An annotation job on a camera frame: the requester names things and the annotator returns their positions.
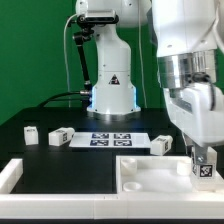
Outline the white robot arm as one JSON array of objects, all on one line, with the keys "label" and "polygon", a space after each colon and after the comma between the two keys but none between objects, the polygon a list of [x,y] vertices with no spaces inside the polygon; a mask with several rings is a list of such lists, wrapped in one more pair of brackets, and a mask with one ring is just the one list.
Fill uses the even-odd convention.
[{"label": "white robot arm", "polygon": [[131,48],[116,28],[149,24],[169,118],[182,131],[194,163],[207,164],[208,149],[224,144],[224,94],[214,85],[224,2],[77,0],[75,9],[81,38],[94,38],[97,46],[98,81],[87,111],[103,118],[140,111],[130,80]]}]

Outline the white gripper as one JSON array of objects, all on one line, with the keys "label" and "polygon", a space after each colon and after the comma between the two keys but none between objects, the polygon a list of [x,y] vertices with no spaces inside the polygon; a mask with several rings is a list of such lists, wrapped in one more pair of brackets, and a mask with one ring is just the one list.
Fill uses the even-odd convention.
[{"label": "white gripper", "polygon": [[215,107],[211,110],[209,84],[195,83],[181,91],[180,97],[171,98],[170,90],[163,89],[171,122],[193,143],[193,161],[207,163],[207,146],[224,144],[224,94],[215,88]]}]

